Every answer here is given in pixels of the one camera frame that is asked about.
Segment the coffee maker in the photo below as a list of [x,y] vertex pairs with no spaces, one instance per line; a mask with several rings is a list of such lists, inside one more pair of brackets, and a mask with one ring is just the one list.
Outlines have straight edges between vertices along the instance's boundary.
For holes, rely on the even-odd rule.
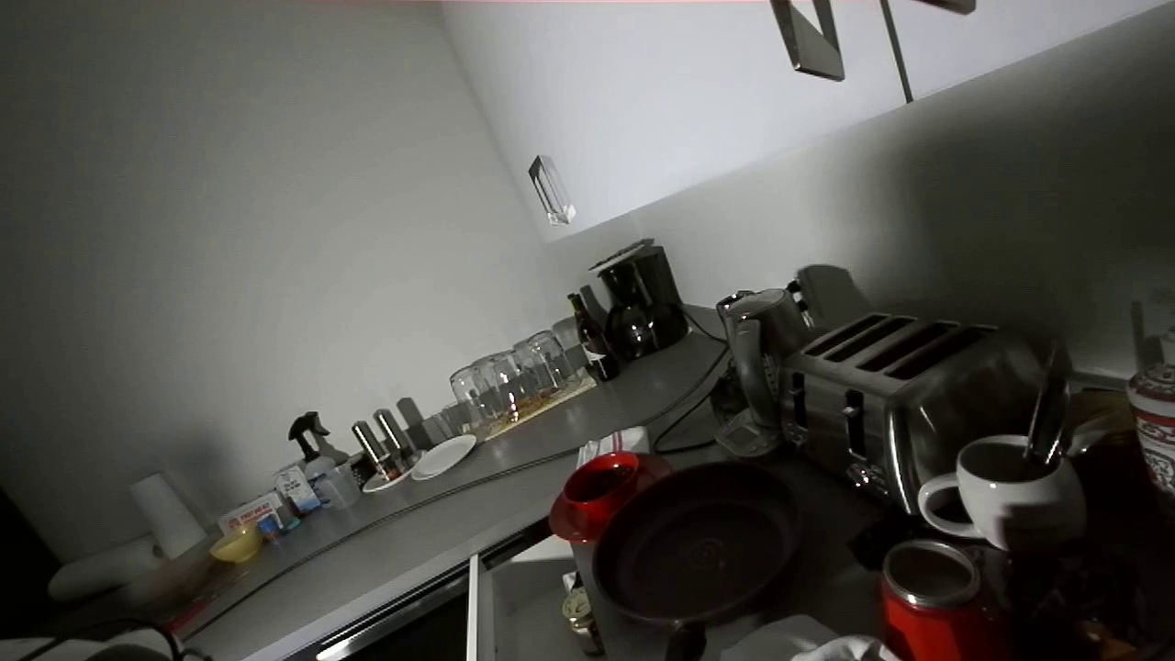
[[609,292],[604,341],[619,364],[686,337],[686,307],[674,292],[664,249],[654,239],[597,262],[592,275]]

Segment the upper cabinet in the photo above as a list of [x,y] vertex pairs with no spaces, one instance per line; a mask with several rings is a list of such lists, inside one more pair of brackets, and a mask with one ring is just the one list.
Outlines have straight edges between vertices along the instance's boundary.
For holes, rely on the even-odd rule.
[[[821,27],[798,4],[798,40]],[[844,79],[798,72],[766,0],[444,4],[501,160],[547,239],[904,102],[877,4],[833,0]]]
[[1040,55],[1166,0],[887,0],[913,98]]

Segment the toaster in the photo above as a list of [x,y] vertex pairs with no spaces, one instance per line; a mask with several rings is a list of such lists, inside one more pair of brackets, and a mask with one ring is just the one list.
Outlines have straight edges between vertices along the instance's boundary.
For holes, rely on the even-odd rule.
[[781,367],[781,438],[856,488],[918,512],[965,441],[1025,434],[1042,358],[997,328],[870,312]]

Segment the black frying pan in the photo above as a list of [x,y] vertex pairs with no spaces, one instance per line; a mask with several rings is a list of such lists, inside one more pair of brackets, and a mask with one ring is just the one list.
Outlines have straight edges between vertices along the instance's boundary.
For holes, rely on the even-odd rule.
[[702,657],[705,623],[747,614],[798,552],[788,492],[754,466],[668,475],[593,547],[593,582],[626,617],[672,629],[668,661]]

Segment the plate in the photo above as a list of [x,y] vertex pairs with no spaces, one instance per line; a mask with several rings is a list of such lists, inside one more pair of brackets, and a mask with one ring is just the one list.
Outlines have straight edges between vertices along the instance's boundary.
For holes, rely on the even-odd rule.
[[444,444],[430,448],[416,460],[412,479],[434,479],[464,462],[477,448],[477,438],[449,438]]
[[366,483],[362,483],[362,492],[384,492],[384,488],[399,483],[402,478],[407,478],[407,475],[395,475],[395,478],[388,479],[388,478],[382,478],[382,475],[370,475]]

